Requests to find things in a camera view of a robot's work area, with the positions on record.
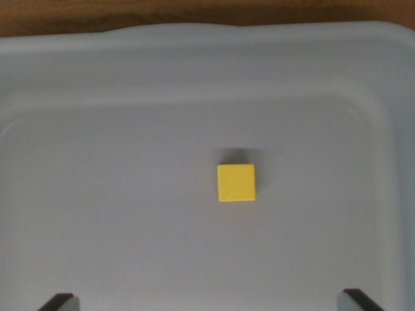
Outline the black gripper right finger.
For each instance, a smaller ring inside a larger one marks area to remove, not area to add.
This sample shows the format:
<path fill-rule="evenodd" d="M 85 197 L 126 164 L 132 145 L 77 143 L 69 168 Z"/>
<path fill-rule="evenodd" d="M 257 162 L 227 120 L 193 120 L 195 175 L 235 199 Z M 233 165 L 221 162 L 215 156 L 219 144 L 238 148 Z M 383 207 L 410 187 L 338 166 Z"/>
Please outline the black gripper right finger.
<path fill-rule="evenodd" d="M 361 289 L 346 288 L 337 296 L 338 311 L 384 311 Z"/>

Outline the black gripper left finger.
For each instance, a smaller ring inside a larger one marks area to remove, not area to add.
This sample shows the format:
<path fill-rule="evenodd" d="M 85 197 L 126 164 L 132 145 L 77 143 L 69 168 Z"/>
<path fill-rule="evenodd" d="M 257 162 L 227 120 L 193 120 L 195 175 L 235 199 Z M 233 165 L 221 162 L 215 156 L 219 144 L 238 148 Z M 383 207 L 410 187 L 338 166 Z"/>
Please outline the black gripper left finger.
<path fill-rule="evenodd" d="M 79 297 L 72 293 L 56 294 L 39 311 L 79 311 Z"/>

